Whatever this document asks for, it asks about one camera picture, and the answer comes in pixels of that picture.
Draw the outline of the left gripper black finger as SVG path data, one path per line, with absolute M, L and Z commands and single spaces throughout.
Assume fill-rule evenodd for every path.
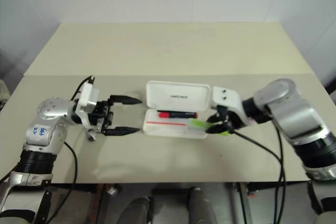
M 125 105 L 135 105 L 135 104 L 141 104 L 142 101 L 127 95 L 110 95 L 109 105 L 113 106 L 115 103 L 121 103 Z
M 138 132 L 139 128 L 134 127 L 115 127 L 114 129 L 104 129 L 103 135 L 105 136 L 124 136 Z

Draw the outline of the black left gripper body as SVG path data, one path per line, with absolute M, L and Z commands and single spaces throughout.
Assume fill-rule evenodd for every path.
M 88 130 L 88 141 L 95 141 L 97 134 L 105 134 L 107 128 L 112 124 L 113 112 L 110 111 L 112 102 L 110 99 L 97 102 L 92 113 L 88 114 L 92 129 Z

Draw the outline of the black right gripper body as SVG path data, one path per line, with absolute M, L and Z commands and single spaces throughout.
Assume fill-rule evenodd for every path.
M 244 127 L 243 121 L 228 107 L 218 105 L 217 109 L 217 125 L 220 130 L 238 130 Z

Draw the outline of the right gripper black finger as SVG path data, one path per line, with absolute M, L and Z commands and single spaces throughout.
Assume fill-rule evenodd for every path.
M 231 128 L 227 124 L 212 124 L 206 129 L 208 134 L 231 134 Z
M 208 123 L 218 123 L 222 122 L 224 120 L 224 115 L 222 113 L 216 112 L 215 114 L 211 115 L 208 119 Z

